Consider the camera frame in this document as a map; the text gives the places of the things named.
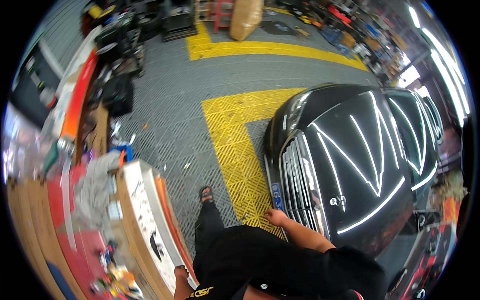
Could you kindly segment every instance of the black shirt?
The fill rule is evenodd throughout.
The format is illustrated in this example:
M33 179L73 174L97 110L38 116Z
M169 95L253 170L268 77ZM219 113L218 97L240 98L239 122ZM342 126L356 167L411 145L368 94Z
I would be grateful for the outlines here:
M201 300L241 300L248 284L279 299L352 294L377 300L388 286L382 267L360 251L342 247L321 253L247 225L218 233L207 251L197 254L193 268L200 285L191 298Z

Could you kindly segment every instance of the black pants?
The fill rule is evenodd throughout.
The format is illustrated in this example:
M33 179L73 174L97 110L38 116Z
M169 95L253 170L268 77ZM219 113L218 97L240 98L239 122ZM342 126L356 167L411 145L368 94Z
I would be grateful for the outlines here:
M198 281L202 277L202 258L207 251L208 246L215 236L225 228L220 212L213 202L202 204L202 209L195 222L195 251L197 252L193 260L193 270Z

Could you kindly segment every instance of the sandal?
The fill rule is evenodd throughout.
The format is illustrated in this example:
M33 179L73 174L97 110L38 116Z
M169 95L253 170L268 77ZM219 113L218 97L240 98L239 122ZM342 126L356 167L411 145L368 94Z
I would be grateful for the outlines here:
M206 192L206 193L203 193L204 189L206 188L209 188L210 191ZM202 202L202 198L205 198L205 197L208 197L208 196L212 196L212 198L208 199L208 200L205 200L204 202ZM212 188L209 187L209 186L204 186L200 189L200 202L202 203L208 203L208 202L213 202L213 191L212 191Z

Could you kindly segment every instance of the hand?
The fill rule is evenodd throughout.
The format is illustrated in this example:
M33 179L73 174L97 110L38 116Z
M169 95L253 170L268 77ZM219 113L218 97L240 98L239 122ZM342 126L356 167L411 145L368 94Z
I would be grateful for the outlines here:
M187 269L185 269L185 266L184 265L178 265L175 267L175 277L176 278L180 278L180 277L183 277L185 279L188 278L188 271Z
M265 218L270 222L272 225L278 226L278 227L283 227L285 222L289 220L287 215L278 209L267 209L265 212Z

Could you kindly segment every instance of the car headlight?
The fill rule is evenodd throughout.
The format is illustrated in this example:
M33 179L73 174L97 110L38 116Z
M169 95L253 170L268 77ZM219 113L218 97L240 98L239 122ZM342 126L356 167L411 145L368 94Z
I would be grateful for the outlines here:
M290 100L290 106L287 109L287 132L290 133L297 127L299 122L301 113L303 108L305 107L305 103L307 102L308 96L312 93L312 91L307 91L304 93L296 94Z

